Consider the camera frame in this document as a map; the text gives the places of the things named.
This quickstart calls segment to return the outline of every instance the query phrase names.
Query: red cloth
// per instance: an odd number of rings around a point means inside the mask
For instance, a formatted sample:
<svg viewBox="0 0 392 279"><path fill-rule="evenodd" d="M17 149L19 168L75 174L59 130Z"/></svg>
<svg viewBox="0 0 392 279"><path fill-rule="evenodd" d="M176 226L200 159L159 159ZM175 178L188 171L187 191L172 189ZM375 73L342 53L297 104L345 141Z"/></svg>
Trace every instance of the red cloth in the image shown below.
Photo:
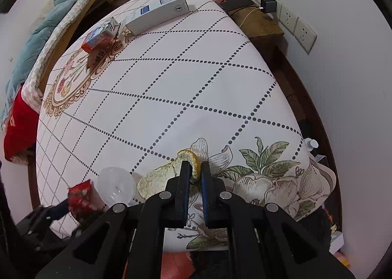
<svg viewBox="0 0 392 279"><path fill-rule="evenodd" d="M23 101L21 92L22 88L16 95L12 116L4 137L4 157L9 161L17 153L32 146L37 140L40 115Z"/></svg>
<svg viewBox="0 0 392 279"><path fill-rule="evenodd" d="M161 279L187 279L194 271L189 252L162 254Z"/></svg>

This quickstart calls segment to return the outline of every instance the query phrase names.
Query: white wall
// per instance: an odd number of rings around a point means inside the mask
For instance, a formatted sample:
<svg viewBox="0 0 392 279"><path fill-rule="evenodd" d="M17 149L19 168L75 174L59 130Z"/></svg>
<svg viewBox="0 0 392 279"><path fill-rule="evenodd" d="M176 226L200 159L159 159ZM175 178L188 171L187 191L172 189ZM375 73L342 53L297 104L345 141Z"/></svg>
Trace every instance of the white wall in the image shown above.
<svg viewBox="0 0 392 279"><path fill-rule="evenodd" d="M3 132L0 131L0 140L3 141ZM3 143L0 143L1 179L5 188L5 196L12 219L15 224L20 222L29 212L31 206L29 179L27 166L13 164L4 159Z"/></svg>
<svg viewBox="0 0 392 279"><path fill-rule="evenodd" d="M317 33L287 58L323 121L338 170L344 252L366 278L392 240L392 30L372 0L282 0Z"/></svg>
<svg viewBox="0 0 392 279"><path fill-rule="evenodd" d="M11 10L0 14L0 108L5 102L4 88L18 60L18 53L29 38L29 28L48 0L17 0Z"/></svg>
<svg viewBox="0 0 392 279"><path fill-rule="evenodd" d="M31 24L37 19L48 0L17 0L11 10L0 14L0 111L5 103L5 84L11 77L18 53L29 38ZM0 130L1 177L12 217L19 222L31 211L27 166L7 162L3 155L3 135Z"/></svg>

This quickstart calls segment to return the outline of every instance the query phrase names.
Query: blue blanket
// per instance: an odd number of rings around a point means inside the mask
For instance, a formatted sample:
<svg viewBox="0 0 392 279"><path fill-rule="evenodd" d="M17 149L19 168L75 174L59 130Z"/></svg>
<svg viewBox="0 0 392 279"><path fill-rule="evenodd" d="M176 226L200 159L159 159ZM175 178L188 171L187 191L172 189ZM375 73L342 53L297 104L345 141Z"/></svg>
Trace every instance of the blue blanket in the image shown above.
<svg viewBox="0 0 392 279"><path fill-rule="evenodd" d="M37 27L37 29L30 36L30 39L23 46L11 79L5 86L5 94L7 97L5 100L5 107L1 115L2 124L4 123L4 120L8 116L9 111L13 106L16 94L18 93L21 85L29 76L35 61L37 60L53 30L65 17L67 12L72 8L76 1L77 0L55 0L54 8L48 12L45 20Z"/></svg>

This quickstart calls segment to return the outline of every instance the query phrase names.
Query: ornate printed design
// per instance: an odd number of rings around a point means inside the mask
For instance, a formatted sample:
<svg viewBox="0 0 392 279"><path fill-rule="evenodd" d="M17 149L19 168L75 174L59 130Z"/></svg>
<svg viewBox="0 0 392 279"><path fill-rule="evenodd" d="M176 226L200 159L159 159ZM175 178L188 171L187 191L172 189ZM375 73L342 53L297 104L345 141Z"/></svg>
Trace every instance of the ornate printed design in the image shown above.
<svg viewBox="0 0 392 279"><path fill-rule="evenodd" d="M91 81L97 78L114 61L116 55L125 49L132 36L124 33L123 40L117 39L111 50L103 55L101 61L92 69L87 67L89 54L83 49L74 52L56 77L48 96L44 102L44 108L49 116L61 115L75 101L85 95Z"/></svg>
<svg viewBox="0 0 392 279"><path fill-rule="evenodd" d="M211 174L222 178L226 189L246 202L259 206L277 203L295 220L311 213L316 208L316 201L321 196L329 195L326 192L330 190L325 190L321 181L324 177L317 174L312 165L304 170L298 166L299 162L279 160L289 146L288 142L278 141L264 147L260 137L256 137L256 140L257 152L239 150L246 166L229 166L233 154L228 145L210 157L204 138L198 138L189 149L200 161L209 161ZM192 250L225 246L226 229L208 229L205 226L200 188L200 184L191 185L187 226L178 233L177 238L192 238L187 244L187 249Z"/></svg>

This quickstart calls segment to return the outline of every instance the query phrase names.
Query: cardboard box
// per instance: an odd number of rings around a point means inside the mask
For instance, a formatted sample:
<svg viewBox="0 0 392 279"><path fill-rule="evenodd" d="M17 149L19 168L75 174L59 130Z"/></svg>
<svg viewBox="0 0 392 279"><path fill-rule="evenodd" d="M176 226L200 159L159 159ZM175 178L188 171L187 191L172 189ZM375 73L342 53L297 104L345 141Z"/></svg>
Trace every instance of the cardboard box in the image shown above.
<svg viewBox="0 0 392 279"><path fill-rule="evenodd" d="M111 42L117 34L118 22L111 17L105 21L101 26L96 27L93 31L89 32L85 37L82 49L90 53L91 49L102 41Z"/></svg>
<svg viewBox="0 0 392 279"><path fill-rule="evenodd" d="M189 13L186 0L153 0L128 15L121 23L120 32L126 27L134 36L137 36L186 13Z"/></svg>

